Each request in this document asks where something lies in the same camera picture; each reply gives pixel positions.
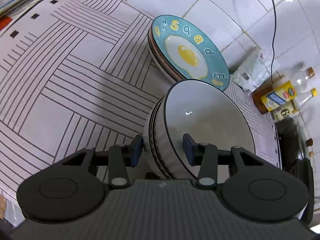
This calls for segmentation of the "white bowl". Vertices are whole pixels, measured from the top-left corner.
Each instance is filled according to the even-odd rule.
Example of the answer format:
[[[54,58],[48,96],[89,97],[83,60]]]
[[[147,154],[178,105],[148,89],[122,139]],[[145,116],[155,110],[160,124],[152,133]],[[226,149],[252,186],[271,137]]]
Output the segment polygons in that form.
[[[250,127],[239,107],[216,87],[200,80],[173,85],[164,97],[164,120],[171,145],[195,180],[199,166],[190,166],[182,147],[184,134],[196,143],[210,143],[220,150],[241,146],[255,153]]]
[[[143,140],[144,140],[144,158],[152,169],[152,171],[161,179],[174,179],[174,176],[169,170],[164,167],[162,159],[156,148],[154,135],[155,115],[159,110],[160,104],[164,98],[161,98],[149,113],[144,125]]]
[[[174,179],[189,179],[192,178],[185,167],[181,157],[171,145],[164,120],[164,99],[160,104],[159,110],[155,115],[154,135],[156,141],[157,152],[169,172],[174,176]]]

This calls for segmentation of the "teal fried egg plate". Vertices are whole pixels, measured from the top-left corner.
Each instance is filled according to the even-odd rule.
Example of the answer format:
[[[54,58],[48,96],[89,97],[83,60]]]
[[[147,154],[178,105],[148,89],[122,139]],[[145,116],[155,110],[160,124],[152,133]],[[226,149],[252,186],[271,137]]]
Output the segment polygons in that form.
[[[185,79],[199,79],[224,91],[227,63],[214,42],[197,26],[174,15],[160,15],[151,25],[156,49]]]

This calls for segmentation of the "black wok with lid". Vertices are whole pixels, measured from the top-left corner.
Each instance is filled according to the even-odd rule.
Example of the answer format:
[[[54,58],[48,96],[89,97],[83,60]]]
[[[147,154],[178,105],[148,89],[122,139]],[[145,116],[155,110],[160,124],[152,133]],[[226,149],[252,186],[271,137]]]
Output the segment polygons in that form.
[[[313,219],[315,186],[313,168],[307,149],[313,145],[313,140],[306,137],[302,125],[295,122],[293,118],[285,118],[277,122],[276,129],[282,169],[300,179],[309,191],[309,203],[301,217],[301,220],[309,225]]]

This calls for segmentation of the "striped pink table mat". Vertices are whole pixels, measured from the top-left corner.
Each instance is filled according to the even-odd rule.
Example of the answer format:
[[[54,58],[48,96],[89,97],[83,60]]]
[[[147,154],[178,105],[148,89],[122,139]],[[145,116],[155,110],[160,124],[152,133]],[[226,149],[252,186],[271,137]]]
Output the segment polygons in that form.
[[[162,14],[185,18],[229,67],[267,48],[257,0],[42,0],[1,32],[1,194],[39,170],[93,146],[142,133],[170,81],[147,32]]]

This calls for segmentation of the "white salt bag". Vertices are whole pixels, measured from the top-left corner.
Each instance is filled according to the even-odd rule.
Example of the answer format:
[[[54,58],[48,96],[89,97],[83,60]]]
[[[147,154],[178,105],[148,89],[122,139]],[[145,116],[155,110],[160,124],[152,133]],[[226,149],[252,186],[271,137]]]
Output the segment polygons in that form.
[[[242,64],[231,74],[231,79],[242,90],[251,94],[271,76],[271,58],[255,48]]]

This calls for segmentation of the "yellow label cooking wine bottle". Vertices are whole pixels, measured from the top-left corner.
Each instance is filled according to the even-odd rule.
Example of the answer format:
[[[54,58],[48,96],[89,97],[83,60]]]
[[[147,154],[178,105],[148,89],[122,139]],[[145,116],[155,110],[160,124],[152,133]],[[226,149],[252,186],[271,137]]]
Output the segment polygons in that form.
[[[312,67],[303,70],[289,69],[277,72],[277,76],[266,85],[261,85],[251,95],[256,108],[261,114],[266,114],[285,105],[301,94],[308,81],[315,77]]]

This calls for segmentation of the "clear vinegar bottle yellow cap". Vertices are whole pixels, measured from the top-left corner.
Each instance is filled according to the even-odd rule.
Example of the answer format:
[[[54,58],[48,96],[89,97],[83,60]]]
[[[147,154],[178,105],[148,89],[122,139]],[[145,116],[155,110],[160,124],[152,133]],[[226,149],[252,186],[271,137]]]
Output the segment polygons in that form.
[[[276,123],[284,120],[288,116],[299,113],[299,111],[314,97],[318,95],[317,89],[312,88],[304,92],[284,105],[279,106],[271,112],[271,122]]]

